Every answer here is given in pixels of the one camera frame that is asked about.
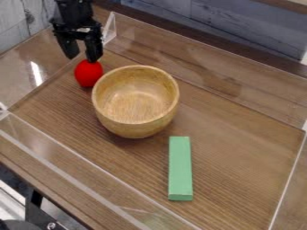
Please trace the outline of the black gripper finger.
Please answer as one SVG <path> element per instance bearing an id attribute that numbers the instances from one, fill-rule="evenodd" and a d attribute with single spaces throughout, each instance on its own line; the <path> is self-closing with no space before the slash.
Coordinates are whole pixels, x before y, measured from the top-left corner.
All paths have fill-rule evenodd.
<path id="1" fill-rule="evenodd" d="M 75 31 L 55 31 L 59 46 L 66 54 L 66 57 L 72 59 L 79 54 L 78 36 Z"/>
<path id="2" fill-rule="evenodd" d="M 84 37 L 86 54 L 90 63 L 95 63 L 103 56 L 103 42 L 100 32 L 87 31 Z"/>

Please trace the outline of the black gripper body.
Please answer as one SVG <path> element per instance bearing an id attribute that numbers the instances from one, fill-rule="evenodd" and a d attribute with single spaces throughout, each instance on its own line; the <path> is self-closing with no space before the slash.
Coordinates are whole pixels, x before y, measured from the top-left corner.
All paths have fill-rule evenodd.
<path id="1" fill-rule="evenodd" d="M 84 40 L 91 37 L 94 40 L 102 39 L 102 24 L 92 18 L 86 21 L 66 22 L 62 18 L 52 18 L 54 36 L 60 40 Z"/>

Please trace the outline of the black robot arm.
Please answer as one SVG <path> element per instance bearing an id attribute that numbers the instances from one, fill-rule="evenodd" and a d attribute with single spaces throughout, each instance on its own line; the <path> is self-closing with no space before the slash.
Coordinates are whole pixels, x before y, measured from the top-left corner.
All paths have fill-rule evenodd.
<path id="1" fill-rule="evenodd" d="M 51 24 L 58 44 L 70 59 L 79 52 L 78 41 L 86 44 L 90 63 L 103 56 L 102 24 L 94 19 L 92 0 L 54 0 L 56 3 Z"/>

